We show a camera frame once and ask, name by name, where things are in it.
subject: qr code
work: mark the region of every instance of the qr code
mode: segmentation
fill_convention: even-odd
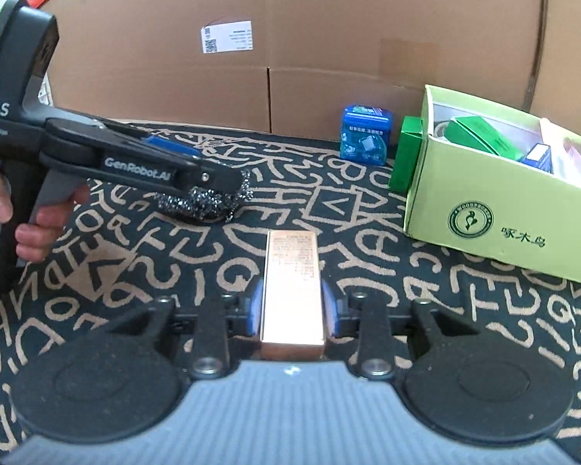
[[[205,40],[205,52],[217,52],[217,40]]]

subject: blue container lid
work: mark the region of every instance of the blue container lid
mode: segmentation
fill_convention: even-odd
[[[392,112],[382,108],[364,107],[363,105],[350,105],[344,108],[342,122],[351,126],[371,127],[381,131],[392,129]]]

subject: blue plastic container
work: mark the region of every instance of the blue plastic container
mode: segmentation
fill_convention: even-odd
[[[361,164],[385,164],[393,121],[393,114],[381,108],[346,107],[340,127],[340,157]]]

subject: metal bolt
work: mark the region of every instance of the metal bolt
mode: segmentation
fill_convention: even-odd
[[[223,364],[218,358],[203,356],[194,362],[193,367],[198,374],[219,374]]]
[[[371,358],[363,362],[362,370],[369,375],[386,375],[392,372],[392,366],[382,358]]]

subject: light green box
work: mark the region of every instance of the light green box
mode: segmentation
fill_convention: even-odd
[[[407,196],[404,233],[581,282],[581,188],[435,133],[438,122],[473,115],[484,117],[523,152],[542,141],[538,117],[426,86],[423,141]],[[563,131],[581,143],[581,136]]]

